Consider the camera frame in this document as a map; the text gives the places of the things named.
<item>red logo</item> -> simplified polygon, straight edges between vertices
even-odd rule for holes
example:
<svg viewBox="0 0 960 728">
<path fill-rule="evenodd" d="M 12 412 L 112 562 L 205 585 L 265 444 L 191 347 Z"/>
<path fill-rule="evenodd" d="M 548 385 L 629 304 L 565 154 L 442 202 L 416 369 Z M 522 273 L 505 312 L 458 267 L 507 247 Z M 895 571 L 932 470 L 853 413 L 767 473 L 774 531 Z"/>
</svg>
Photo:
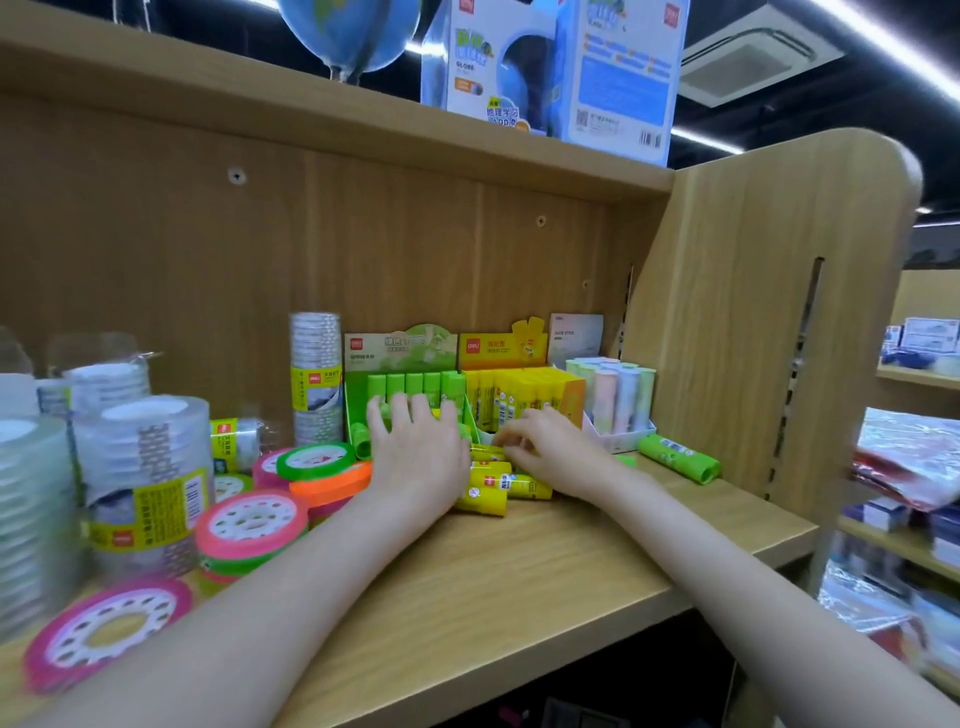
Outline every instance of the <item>red logo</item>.
<svg viewBox="0 0 960 728">
<path fill-rule="evenodd" d="M 673 3 L 667 3 L 666 10 L 663 13 L 663 22 L 671 28 L 676 28 L 680 23 L 680 8 Z"/>
<path fill-rule="evenodd" d="M 114 531 L 113 545 L 120 546 L 120 547 L 133 546 L 133 532 L 132 531 Z"/>
</svg>

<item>globe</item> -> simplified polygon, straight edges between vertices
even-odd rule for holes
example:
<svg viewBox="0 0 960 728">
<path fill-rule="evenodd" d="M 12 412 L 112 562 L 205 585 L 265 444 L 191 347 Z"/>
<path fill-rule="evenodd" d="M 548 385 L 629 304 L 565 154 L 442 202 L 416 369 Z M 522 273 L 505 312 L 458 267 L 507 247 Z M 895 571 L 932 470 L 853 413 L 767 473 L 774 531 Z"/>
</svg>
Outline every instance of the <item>globe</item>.
<svg viewBox="0 0 960 728">
<path fill-rule="evenodd" d="M 390 65 L 420 22 L 420 0 L 279 0 L 280 14 L 331 78 L 356 83 Z"/>
</svg>

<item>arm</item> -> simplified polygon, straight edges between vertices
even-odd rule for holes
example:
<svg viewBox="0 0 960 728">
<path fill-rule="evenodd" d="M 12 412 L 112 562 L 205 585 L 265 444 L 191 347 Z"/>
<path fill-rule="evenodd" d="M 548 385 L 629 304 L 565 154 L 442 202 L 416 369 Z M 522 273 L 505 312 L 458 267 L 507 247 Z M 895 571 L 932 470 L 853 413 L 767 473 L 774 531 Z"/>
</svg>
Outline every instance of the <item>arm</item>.
<svg viewBox="0 0 960 728">
<path fill-rule="evenodd" d="M 532 445 L 530 451 L 523 441 Z M 607 511 L 690 597 L 789 728 L 948 728 L 960 708 L 566 418 L 525 410 L 495 442 Z"/>
<path fill-rule="evenodd" d="M 423 395 L 368 408 L 373 478 L 323 526 L 203 609 L 60 697 L 22 728 L 269 726 L 350 605 L 461 496 L 469 452 L 453 402 Z"/>
</svg>

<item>hand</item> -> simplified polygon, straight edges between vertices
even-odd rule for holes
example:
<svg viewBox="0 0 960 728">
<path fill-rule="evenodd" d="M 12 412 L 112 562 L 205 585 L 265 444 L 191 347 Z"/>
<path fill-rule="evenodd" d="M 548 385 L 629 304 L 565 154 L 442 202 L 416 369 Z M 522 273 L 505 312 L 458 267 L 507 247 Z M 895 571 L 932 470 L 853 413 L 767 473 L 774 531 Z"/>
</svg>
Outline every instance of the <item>hand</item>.
<svg viewBox="0 0 960 728">
<path fill-rule="evenodd" d="M 553 408 L 523 410 L 500 427 L 493 444 L 537 480 L 594 504 L 617 469 L 625 468 Z"/>
<path fill-rule="evenodd" d="M 380 397 L 367 403 L 367 427 L 373 447 L 373 477 L 367 490 L 394 498 L 398 514 L 417 519 L 423 530 L 461 497 L 470 479 L 470 448 L 461 439 L 456 404 L 446 400 L 440 419 L 425 395 L 396 394 L 390 400 L 393 431 L 380 416 Z"/>
</svg>

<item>forearm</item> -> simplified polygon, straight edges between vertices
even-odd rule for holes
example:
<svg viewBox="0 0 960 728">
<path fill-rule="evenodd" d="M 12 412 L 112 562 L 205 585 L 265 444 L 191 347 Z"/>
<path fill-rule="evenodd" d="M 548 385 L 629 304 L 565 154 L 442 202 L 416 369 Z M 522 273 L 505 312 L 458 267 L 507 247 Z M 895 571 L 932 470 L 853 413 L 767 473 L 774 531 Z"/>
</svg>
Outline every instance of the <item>forearm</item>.
<svg viewBox="0 0 960 728">
<path fill-rule="evenodd" d="M 960 710 L 922 678 L 650 478 L 618 469 L 602 492 L 598 505 L 689 595 L 789 728 L 958 724 Z"/>
<path fill-rule="evenodd" d="M 402 507 L 361 494 L 25 725 L 270 725 L 350 605 L 429 525 Z"/>
</svg>

